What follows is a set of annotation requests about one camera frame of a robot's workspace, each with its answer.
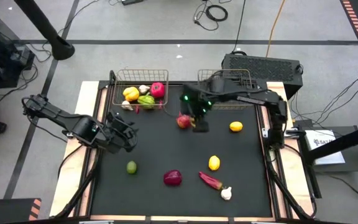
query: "red pepper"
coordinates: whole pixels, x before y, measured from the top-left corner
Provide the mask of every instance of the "red pepper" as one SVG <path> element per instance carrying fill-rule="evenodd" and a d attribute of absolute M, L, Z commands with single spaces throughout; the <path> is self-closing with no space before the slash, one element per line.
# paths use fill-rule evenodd
<path fill-rule="evenodd" d="M 152 87 L 150 88 L 150 93 L 152 94 L 152 96 L 154 96 L 155 98 L 160 98 L 163 97 L 165 94 L 165 87 L 164 84 L 157 82 L 157 83 L 153 83 Z"/>
<path fill-rule="evenodd" d="M 223 183 L 220 182 L 219 180 L 206 175 L 203 172 L 198 172 L 199 177 L 209 186 L 211 186 L 212 188 L 216 189 L 216 190 L 222 190 L 223 189 Z"/>

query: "metal wire basket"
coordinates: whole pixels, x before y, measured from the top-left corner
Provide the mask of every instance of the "metal wire basket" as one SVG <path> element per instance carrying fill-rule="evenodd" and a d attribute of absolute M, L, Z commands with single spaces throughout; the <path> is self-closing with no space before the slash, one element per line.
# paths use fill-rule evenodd
<path fill-rule="evenodd" d="M 112 103 L 116 106 L 122 106 L 125 96 L 122 92 L 131 86 L 139 87 L 141 85 L 151 86 L 155 82 L 163 83 L 165 86 L 165 95 L 163 98 L 155 99 L 155 104 L 147 105 L 148 108 L 157 108 L 168 102 L 168 70 L 149 70 L 149 69 L 125 69 L 116 74 L 114 82 L 114 91 L 112 94 Z M 131 102 L 132 106 L 142 106 L 137 101 Z"/>
<path fill-rule="evenodd" d="M 204 86 L 207 80 L 214 77 L 230 78 L 235 83 L 238 83 L 245 89 L 257 89 L 257 84 L 251 78 L 251 73 L 248 69 L 220 69 L 210 70 L 202 69 L 198 70 L 198 84 Z M 212 106 L 212 110 L 243 110 L 247 106 L 253 106 L 252 104 L 230 100 L 227 102 L 217 102 Z"/>

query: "garlic bulb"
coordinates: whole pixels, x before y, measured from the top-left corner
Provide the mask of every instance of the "garlic bulb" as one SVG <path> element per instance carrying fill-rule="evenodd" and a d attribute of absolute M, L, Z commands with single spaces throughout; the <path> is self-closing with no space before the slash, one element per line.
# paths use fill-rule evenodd
<path fill-rule="evenodd" d="M 121 103 L 121 107 L 124 109 L 124 110 L 134 110 L 131 106 L 131 103 L 128 102 L 128 101 L 124 101 Z"/>
<path fill-rule="evenodd" d="M 141 86 L 139 87 L 139 91 L 140 91 L 141 94 L 147 93 L 147 91 L 148 91 L 149 89 L 150 89 L 150 87 L 148 87 L 147 85 L 141 85 Z"/>
<path fill-rule="evenodd" d="M 221 191 L 221 197 L 224 199 L 224 200 L 230 200 L 231 198 L 231 187 L 228 187 L 226 189 L 223 189 Z"/>

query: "wooden table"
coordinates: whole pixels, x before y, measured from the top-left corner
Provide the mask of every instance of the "wooden table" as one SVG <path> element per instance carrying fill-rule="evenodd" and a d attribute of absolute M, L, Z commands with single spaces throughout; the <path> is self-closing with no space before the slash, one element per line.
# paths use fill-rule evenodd
<path fill-rule="evenodd" d="M 272 91 L 277 92 L 285 101 L 287 97 L 285 95 L 285 90 L 282 82 L 268 82 L 267 86 Z M 80 90 L 80 95 L 78 96 L 77 106 L 75 113 L 76 114 L 88 114 L 90 116 L 97 114 L 97 119 L 102 120 L 103 111 L 105 106 L 106 95 L 108 94 L 107 88 L 101 90 L 101 97 L 99 102 L 99 110 L 94 113 L 94 107 L 98 103 L 96 102 L 96 96 L 98 94 L 99 82 L 83 82 Z M 262 115 L 264 118 L 264 126 L 269 128 L 268 122 L 268 113 L 266 108 L 262 107 Z M 287 128 L 293 126 L 291 121 L 291 114 L 288 113 Z M 294 139 L 286 139 L 285 144 L 298 149 L 298 144 Z M 79 146 L 76 139 L 69 139 L 66 146 L 65 157 L 75 150 Z M 56 215 L 59 213 L 67 202 L 71 199 L 75 191 L 77 190 L 80 179 L 81 172 L 85 162 L 86 148 L 82 147 L 77 153 L 72 155 L 69 158 L 65 165 L 62 167 L 60 178 L 57 183 L 55 196 L 53 198 L 52 208 L 50 211 L 50 216 Z M 88 170 L 93 164 L 93 157 L 95 152 L 91 152 L 91 157 L 88 164 Z M 282 167 L 284 171 L 285 180 L 287 183 L 287 188 L 295 198 L 295 200 L 302 206 L 303 210 L 311 215 L 313 213 L 313 206 L 310 200 L 310 194 L 308 186 L 306 183 L 306 177 L 303 169 L 301 159 L 298 154 L 295 154 L 290 149 L 284 148 L 280 151 L 282 158 Z M 277 163 L 273 163 L 274 168 L 277 170 Z M 278 207 L 280 210 L 280 216 L 285 218 L 287 217 L 285 203 L 283 200 L 283 195 L 281 191 L 275 186 L 275 192 L 278 198 Z M 86 215 L 86 205 L 90 196 L 90 185 L 85 190 L 82 199 L 79 215 Z M 296 218 L 294 211 L 291 211 L 293 217 Z M 92 220 L 145 220 L 145 216 L 142 215 L 92 215 Z M 228 217 L 151 217 L 152 221 L 164 220 L 164 221 L 177 221 L 177 220 L 188 220 L 188 221 L 209 221 L 209 222 L 228 222 Z M 261 218 L 261 217 L 237 217 L 234 218 L 235 222 L 245 222 L 245 221 L 274 221 L 274 218 Z"/>

